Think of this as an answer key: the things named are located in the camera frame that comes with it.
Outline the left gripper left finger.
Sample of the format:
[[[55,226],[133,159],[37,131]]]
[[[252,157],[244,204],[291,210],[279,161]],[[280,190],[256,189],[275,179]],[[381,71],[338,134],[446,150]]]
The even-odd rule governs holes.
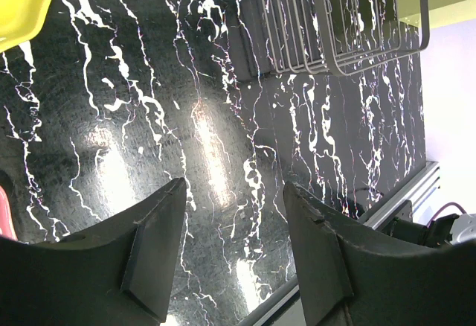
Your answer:
[[[1,238],[3,325],[159,325],[167,319],[186,183],[58,242]]]

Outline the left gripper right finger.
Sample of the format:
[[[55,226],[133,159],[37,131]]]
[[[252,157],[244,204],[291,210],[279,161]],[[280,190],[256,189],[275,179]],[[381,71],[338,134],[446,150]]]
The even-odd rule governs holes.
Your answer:
[[[293,182],[283,198],[308,325],[475,323],[475,240],[440,248],[398,240]]]

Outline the black wire dish rack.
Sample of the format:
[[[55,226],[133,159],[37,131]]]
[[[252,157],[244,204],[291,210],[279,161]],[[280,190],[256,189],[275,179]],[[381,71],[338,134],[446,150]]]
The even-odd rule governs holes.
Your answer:
[[[261,0],[272,71],[349,77],[428,47],[428,0],[418,43],[406,42],[399,0]]]

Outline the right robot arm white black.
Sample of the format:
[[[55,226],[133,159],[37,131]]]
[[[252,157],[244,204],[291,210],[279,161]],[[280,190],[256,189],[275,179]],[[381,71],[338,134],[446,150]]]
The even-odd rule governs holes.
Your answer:
[[[456,202],[442,206],[426,225],[394,217],[382,233],[398,240],[440,248],[475,240],[475,214],[468,214]]]

